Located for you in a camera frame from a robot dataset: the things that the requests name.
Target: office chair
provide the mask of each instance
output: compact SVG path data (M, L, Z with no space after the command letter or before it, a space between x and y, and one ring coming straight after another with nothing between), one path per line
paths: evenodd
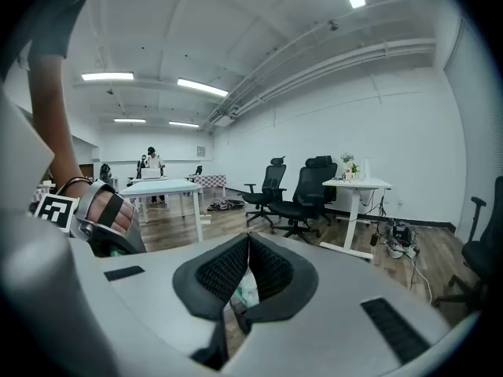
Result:
M332 162L332 157L331 156L316 156L315 159L323 160L326 159L327 163L329 164L329 167L332 168L333 174L337 173L337 163ZM328 203L332 203L337 199L337 188L336 187L330 187L330 186L325 186L323 196L325 197L323 199L323 211L321 212L321 216L325 218L328 222L327 225L330 226L332 224L332 220L329 218L327 215L325 205Z
M303 232L316 232L317 237L321 236L319 230L312 229L307 224L307 219L316 219L324 210L325 186L322 183L336 174L334 167L329 164L325 157L310 158L306 161L306 166L299 173L299 183L293 194L293 201L282 200L281 196L286 188L274 188L278 191L281 201L270 203L268 207L274 214L287 218L288 226L271 225L272 233L275 229L286 230L285 237L298 235L306 243L309 241ZM299 226L300 221L307 227Z
M470 288L459 276L453 275L450 278L449 286L457 284L463 291L460 295L440 296L433 301L437 306L440 302L465 303L467 310L480 309L483 304L483 289L491 284L497 273L499 261L503 251L503 176L496 179L493 213L490 217L486 229L480 237L480 241L473 241L473 235L479 220L480 207L485 207L486 203L477 197L472 197L475 203L475 215L473 217L472 230L468 242L463 246L465 265L468 266L477 276L479 281L473 288Z
M269 211L264 211L264 206L269 203L272 203L277 195L273 191L273 188L277 188L280 186L281 179L286 171L286 165L283 164L283 158L272 158L270 161L270 165L266 168L266 177L264 178L264 182L262 183L262 193L253 192L253 183L247 183L250 188L250 192L246 192L243 194L243 200L250 204L255 204L254 211L247 212L245 215L254 214L255 216L248 219L246 221L246 226L250 225L250 222L258 217L262 217L266 219L272 226L273 222L267 215L271 215Z

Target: wooden floor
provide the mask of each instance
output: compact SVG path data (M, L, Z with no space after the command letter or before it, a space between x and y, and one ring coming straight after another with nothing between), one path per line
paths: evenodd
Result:
M221 190L217 188L216 196L221 198ZM206 198L205 205L208 206L213 198L211 188L206 188L204 192ZM227 198L240 199L233 191L227 192ZM193 198L183 197L185 218L182 218L178 196L170 196L169 209L166 205L157 204L149 207L149 223L145 224L140 211L141 236L147 247L147 251L166 250L175 247L185 246L197 241L196 226L193 213ZM246 226L246 210L255 210L255 207L247 204L244 210L227 210L222 212L210 212L211 224L203 225L204 239L212 239L227 233L235 232L269 232L269 223L261 218L251 222L250 227ZM281 225L287 225L286 220L282 220ZM327 221L313 221L311 226L321 230L321 237L317 238L314 233L307 233L311 243L318 245L320 242L327 242L343 246L346 236L347 222L332 221L331 226L327 226ZM410 282L413 275L413 266L406 256L398 260L391 258L386 251L386 246L377 244L371 247L370 236L375 231L376 226L366 227L357 223L353 245L351 248L374 255L374 266L386 273L391 279L397 281L407 289L410 289ZM447 287L447 282L453 274L457 274L461 279L474 284L476 276L472 271L463 265L461 255L462 243L448 229L434 228L426 226L413 226L417 233L420 254L417 258L417 269L428 279L433 298L440 295L456 294L456 288ZM426 282L415 273L411 291L426 302L429 301L428 286ZM466 317L464 305L457 303L443 303L439 307L440 312L447 322L454 326ZM242 343L244 336L240 333L233 314L226 314L226 330L228 335L229 353L232 355Z

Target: white ceiling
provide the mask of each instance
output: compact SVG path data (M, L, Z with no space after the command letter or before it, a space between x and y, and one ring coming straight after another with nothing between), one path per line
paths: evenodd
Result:
M315 27L243 88L253 93L255 81L263 88L359 47L433 36L428 0L366 3L352 9L348 0L88 0L68 54L75 93L89 103L82 110L100 123L126 114L156 126L170 120L201 124L222 98L179 87L178 78L231 91L278 49ZM329 20L340 28L330 31ZM80 77L103 69L133 71L135 81Z

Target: wrist strap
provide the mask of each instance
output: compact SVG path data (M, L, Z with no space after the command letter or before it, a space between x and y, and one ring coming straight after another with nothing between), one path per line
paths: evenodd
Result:
M56 195L57 196L62 196L64 194L64 192L66 191L66 189L69 186L73 185L74 183L78 183L80 181L85 181L88 185L92 185L93 184L93 182L91 180L89 180L88 178L83 178L83 177L80 177L80 176L78 176L77 178L71 178L66 183L64 183L63 187L61 187L57 191Z

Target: person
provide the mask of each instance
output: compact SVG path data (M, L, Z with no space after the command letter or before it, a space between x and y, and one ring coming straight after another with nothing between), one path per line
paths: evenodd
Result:
M149 157L147 158L147 167L150 169L160 169L160 175L164 175L164 162L160 158L159 155L156 154L156 150L154 147L149 147ZM160 202L164 203L165 199L164 196L160 196ZM157 203L157 197L153 196L152 197L152 202L151 204L154 205Z
M141 161L138 161L136 165L136 178L141 179L141 169L145 169L147 167L147 164L145 161L147 160L147 155L142 155L141 156Z
M73 27L86 0L76 0L59 8L52 22L33 36L28 63L28 84L33 112L33 124L40 137L53 151L50 172L57 188L73 178L83 178L75 157L72 135L68 126L62 86L63 60ZM65 191L69 197L82 197L89 185L78 181ZM112 193L101 191L93 200L87 218L97 222L108 205ZM117 213L112 229L126 235L134 215L134 208L126 200Z

